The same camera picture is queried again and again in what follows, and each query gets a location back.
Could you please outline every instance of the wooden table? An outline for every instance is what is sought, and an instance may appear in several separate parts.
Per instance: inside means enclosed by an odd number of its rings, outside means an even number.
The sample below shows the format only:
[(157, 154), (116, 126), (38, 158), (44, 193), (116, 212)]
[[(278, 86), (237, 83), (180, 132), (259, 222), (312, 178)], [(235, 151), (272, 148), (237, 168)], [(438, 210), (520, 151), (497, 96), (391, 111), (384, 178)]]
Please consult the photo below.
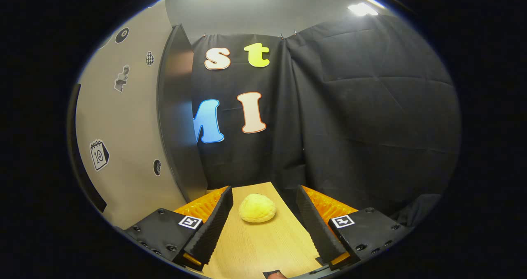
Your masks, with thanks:
[[(276, 204), (275, 217), (264, 223), (243, 221), (238, 208), (249, 193), (271, 199)], [(210, 262), (196, 273), (214, 279), (264, 279), (262, 272), (280, 270), (290, 278), (320, 268), (311, 237), (273, 184), (233, 187), (232, 197), (232, 210)]]

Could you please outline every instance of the blue letter m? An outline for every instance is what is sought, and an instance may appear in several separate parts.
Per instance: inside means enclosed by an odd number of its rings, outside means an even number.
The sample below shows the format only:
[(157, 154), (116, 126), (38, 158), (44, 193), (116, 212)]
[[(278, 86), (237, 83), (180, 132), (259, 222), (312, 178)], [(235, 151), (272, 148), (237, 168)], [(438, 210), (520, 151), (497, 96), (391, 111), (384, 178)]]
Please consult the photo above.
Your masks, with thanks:
[(214, 143), (224, 140), (224, 135), (220, 133), (218, 126), (218, 116), (216, 109), (220, 105), (220, 101), (216, 99), (208, 99), (202, 101), (198, 107), (196, 118), (194, 118), (194, 133), (196, 134), (196, 143), (201, 129), (203, 129), (203, 136), (201, 142)]

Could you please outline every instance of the yellow bun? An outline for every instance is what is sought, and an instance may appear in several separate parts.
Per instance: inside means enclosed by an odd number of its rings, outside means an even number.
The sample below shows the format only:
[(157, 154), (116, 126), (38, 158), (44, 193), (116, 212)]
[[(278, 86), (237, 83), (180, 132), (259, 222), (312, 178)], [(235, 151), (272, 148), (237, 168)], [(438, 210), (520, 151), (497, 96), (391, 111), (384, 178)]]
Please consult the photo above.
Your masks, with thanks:
[(251, 193), (241, 202), (239, 214), (241, 219), (249, 223), (263, 223), (273, 218), (276, 206), (264, 195)]

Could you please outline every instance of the screw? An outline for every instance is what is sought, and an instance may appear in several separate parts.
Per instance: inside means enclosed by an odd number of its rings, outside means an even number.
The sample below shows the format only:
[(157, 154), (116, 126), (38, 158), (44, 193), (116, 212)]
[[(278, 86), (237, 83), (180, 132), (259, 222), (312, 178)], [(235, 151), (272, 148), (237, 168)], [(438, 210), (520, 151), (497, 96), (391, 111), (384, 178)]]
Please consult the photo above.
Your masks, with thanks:
[(367, 246), (364, 245), (364, 244), (359, 244), (359, 245), (357, 245), (357, 247), (355, 247), (355, 250), (356, 251), (362, 251), (362, 250), (366, 249), (366, 247)]

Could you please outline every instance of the black curtain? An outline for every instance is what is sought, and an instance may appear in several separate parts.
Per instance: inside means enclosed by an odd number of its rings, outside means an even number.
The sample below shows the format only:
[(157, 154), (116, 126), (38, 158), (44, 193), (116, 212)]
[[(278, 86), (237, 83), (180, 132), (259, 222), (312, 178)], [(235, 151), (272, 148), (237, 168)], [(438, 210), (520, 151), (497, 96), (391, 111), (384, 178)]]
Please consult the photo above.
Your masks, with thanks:
[[(252, 67), (247, 45), (269, 47)], [(271, 181), (296, 213), (307, 185), (350, 206), (392, 215), (441, 194), (459, 153), (453, 83), (427, 42), (392, 16), (347, 16), (286, 39), (211, 35), (194, 41), (192, 109), (218, 99), (222, 142), (198, 143), (209, 189)], [(210, 48), (231, 65), (207, 70)], [(237, 95), (262, 94), (267, 129), (245, 134)]]

